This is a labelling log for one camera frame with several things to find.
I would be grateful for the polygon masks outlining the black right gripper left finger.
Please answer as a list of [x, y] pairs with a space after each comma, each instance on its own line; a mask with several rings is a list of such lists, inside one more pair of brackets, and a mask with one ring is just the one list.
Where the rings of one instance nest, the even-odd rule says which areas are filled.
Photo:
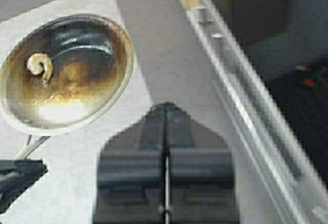
[[103, 146], [93, 223], [168, 223], [168, 104]]

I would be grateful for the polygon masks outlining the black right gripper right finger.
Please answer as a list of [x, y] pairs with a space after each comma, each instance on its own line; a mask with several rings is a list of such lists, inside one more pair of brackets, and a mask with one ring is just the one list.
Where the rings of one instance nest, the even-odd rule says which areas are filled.
[[222, 136], [166, 104], [172, 223], [239, 223], [232, 152]]

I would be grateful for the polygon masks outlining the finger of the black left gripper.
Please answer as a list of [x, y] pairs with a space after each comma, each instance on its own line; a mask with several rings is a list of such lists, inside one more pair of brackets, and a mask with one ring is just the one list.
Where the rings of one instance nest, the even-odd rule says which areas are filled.
[[41, 159], [1, 160], [1, 208], [8, 209], [48, 172]]

